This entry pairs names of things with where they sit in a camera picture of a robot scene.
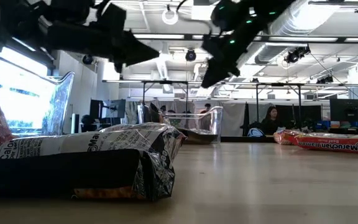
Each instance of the pillar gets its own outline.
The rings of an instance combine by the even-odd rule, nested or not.
[[[111,62],[98,62],[96,100],[119,100],[119,83],[106,83],[102,80],[119,80],[120,74]]]

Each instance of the metal stand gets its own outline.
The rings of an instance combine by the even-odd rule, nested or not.
[[[256,85],[256,122],[259,122],[259,91],[258,84]]]
[[[263,89],[261,89],[259,91],[259,86],[260,85],[264,85],[265,87]],[[299,119],[298,119],[298,128],[301,129],[302,128],[302,99],[301,99],[301,86],[303,84],[301,83],[296,83],[296,84],[292,84],[292,83],[271,83],[271,86],[289,86],[289,88],[291,88],[296,94],[298,94],[298,102],[299,102]],[[256,85],[256,116],[257,116],[257,122],[259,122],[259,93],[262,92],[262,90],[264,90],[267,86],[266,83],[257,83]],[[292,86],[297,86],[298,87],[298,91],[296,91],[296,89],[294,89]]]
[[[142,81],[143,83],[143,102],[142,105],[145,105],[144,100],[145,100],[145,94],[146,92],[153,87],[154,84],[158,83],[161,85],[173,85],[173,84],[184,84],[186,85],[186,90],[183,89],[183,87],[181,86],[180,88],[182,88],[182,90],[186,93],[186,98],[181,98],[181,99],[186,99],[186,113],[188,111],[188,99],[189,99],[189,83],[187,81],[170,81],[170,80],[159,80],[159,81],[155,81],[155,80],[144,80]],[[152,83],[152,85],[150,87],[148,87],[148,89],[146,89],[146,83]]]

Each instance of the round ceiling light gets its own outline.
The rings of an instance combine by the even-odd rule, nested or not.
[[[173,13],[173,16],[171,18],[167,18],[167,14],[168,12],[171,12]],[[163,12],[162,12],[162,15],[161,15],[161,18],[162,18],[162,21],[168,25],[174,25],[178,22],[178,14],[176,11],[168,11],[168,9],[165,9]]]

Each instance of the table surface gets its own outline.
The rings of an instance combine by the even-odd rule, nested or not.
[[[0,200],[0,223],[358,223],[358,154],[272,143],[182,147],[155,203]]]

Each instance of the white wall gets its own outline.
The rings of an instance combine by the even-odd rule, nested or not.
[[[105,71],[105,65],[111,66],[110,63],[101,63],[92,71],[84,66],[77,58],[72,57],[64,51],[58,52],[55,62],[59,75],[64,76],[68,72],[74,72],[73,87],[68,99],[68,108],[64,122],[64,133],[71,132],[71,114],[79,114],[80,117],[90,113],[91,100],[116,100],[118,99],[117,83],[102,83]]]
[[[91,99],[96,98],[97,75],[64,51],[59,51],[56,66],[60,76],[75,73],[63,128],[64,133],[70,133],[71,114],[77,113],[81,117],[90,112]]]

